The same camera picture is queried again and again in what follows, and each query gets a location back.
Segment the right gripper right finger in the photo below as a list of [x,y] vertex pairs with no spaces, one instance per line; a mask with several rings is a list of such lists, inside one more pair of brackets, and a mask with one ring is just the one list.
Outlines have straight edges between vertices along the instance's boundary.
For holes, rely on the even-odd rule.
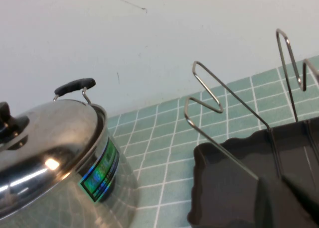
[[316,190],[303,186],[295,177],[290,175],[283,175],[282,180],[310,215],[319,214],[319,194]]

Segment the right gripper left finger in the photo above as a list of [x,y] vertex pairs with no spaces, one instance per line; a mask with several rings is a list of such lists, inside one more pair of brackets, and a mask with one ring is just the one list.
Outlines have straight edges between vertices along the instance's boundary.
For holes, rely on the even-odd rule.
[[319,215],[310,215],[282,179],[259,179],[254,205],[257,228],[317,228]]

